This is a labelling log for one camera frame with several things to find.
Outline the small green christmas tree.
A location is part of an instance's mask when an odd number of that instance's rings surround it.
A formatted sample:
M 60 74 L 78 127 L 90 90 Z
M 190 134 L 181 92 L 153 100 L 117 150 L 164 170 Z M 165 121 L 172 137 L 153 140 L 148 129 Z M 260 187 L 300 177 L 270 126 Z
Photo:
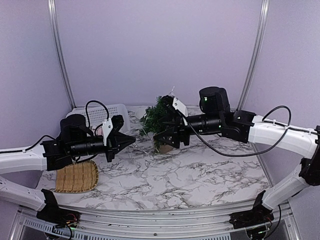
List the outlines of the small green christmas tree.
M 161 117 L 165 115 L 165 108 L 162 104 L 162 96 L 156 98 L 156 104 L 148 106 L 146 109 L 146 116 L 139 120 L 142 129 L 139 130 L 141 136 L 148 136 L 150 133 L 157 134 L 166 129 L 166 126 L 161 123 Z M 167 154 L 173 147 L 166 144 L 152 140 L 154 151 L 157 154 Z

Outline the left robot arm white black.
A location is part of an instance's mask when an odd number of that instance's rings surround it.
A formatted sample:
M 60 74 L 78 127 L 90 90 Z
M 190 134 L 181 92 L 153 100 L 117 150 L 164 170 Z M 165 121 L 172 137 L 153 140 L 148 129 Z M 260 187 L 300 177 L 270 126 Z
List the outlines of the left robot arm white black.
M 89 114 L 71 114 L 60 121 L 58 137 L 40 139 L 32 146 L 5 149 L 0 152 L 0 173 L 24 171 L 55 171 L 71 164 L 77 164 L 77 158 L 88 156 L 91 160 L 98 154 L 105 154 L 111 162 L 116 154 L 133 144 L 133 136 L 121 132 L 125 120 L 122 115 L 110 116 L 107 112 L 98 125 L 101 135 L 94 133 L 90 126 Z M 36 190 L 0 179 L 1 199 L 12 202 L 44 215 L 53 223 L 63 219 L 54 193 L 50 190 Z

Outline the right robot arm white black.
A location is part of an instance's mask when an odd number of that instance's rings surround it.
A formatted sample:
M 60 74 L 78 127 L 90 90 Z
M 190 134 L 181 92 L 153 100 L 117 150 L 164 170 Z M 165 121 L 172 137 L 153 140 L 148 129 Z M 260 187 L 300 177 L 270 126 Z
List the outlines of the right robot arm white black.
M 187 107 L 174 96 L 166 95 L 161 101 L 167 116 L 166 129 L 154 135 L 154 140 L 179 148 L 190 143 L 190 136 L 201 139 L 204 135 L 221 134 L 241 143 L 268 145 L 263 154 L 278 147 L 302 157 L 298 166 L 282 181 L 261 192 L 248 212 L 247 219 L 258 224 L 283 201 L 309 186 L 320 184 L 320 128 L 303 128 L 269 120 L 245 110 L 231 111 L 227 91 L 210 86 L 199 91 L 202 114 L 188 115 Z

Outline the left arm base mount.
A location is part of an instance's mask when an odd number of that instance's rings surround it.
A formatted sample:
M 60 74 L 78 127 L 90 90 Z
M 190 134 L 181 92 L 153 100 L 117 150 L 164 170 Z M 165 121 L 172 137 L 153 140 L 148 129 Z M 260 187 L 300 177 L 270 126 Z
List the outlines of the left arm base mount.
M 61 208 L 58 205 L 54 193 L 50 190 L 42 189 L 44 195 L 44 207 L 37 211 L 36 217 L 40 220 L 55 223 L 58 225 L 67 223 L 78 223 L 80 213 L 74 210 Z

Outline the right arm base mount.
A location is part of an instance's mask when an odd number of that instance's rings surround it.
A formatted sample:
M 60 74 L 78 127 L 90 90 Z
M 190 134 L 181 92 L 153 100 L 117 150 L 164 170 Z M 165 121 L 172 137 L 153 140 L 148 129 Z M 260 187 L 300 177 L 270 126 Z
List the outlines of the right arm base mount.
M 263 196 L 265 190 L 260 192 L 253 204 L 252 209 L 231 213 L 229 223 L 234 229 L 251 227 L 258 224 L 264 224 L 274 220 L 272 210 L 263 206 Z

